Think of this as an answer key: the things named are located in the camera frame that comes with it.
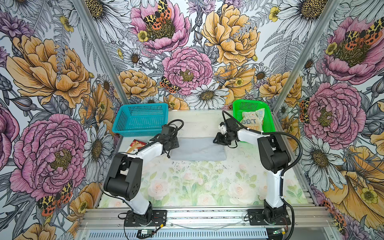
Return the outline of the printed cream towel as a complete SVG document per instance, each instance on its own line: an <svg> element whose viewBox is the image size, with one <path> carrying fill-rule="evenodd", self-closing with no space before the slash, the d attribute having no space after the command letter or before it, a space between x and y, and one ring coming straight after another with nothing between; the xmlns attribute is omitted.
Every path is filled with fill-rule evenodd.
<svg viewBox="0 0 384 240"><path fill-rule="evenodd" d="M249 129L262 132L265 109L259 109L253 112L242 112L241 124Z"/></svg>

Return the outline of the light grey towel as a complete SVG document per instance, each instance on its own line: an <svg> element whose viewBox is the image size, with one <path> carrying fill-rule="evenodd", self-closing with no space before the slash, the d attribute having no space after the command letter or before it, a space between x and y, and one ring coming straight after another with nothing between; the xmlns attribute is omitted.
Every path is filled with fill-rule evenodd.
<svg viewBox="0 0 384 240"><path fill-rule="evenodd" d="M174 161L218 162L227 159L225 147L214 143L214 138L179 138L179 147L171 150Z"/></svg>

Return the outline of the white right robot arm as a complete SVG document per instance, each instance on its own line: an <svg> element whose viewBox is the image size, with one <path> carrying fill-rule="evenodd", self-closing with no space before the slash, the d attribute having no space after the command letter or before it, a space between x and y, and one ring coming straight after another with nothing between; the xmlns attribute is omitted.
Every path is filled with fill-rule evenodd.
<svg viewBox="0 0 384 240"><path fill-rule="evenodd" d="M291 157L283 138L276 132L265 133L240 126L234 119L224 120L219 129L213 141L215 144L229 146L232 142L246 142L258 147L261 164L267 170L264 220L269 224L275 223L286 215L282 171L288 167Z"/></svg>

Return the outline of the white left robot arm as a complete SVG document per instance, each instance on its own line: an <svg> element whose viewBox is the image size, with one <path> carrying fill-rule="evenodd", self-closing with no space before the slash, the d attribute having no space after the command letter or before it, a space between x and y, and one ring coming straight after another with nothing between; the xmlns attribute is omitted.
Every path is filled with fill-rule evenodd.
<svg viewBox="0 0 384 240"><path fill-rule="evenodd" d="M140 193L142 172L145 163L179 147L178 132L182 126L170 123L162 126L162 131L150 139L149 143L132 153L117 153L105 177L103 190L127 204L131 212L128 219L140 225L153 221L153 206Z"/></svg>

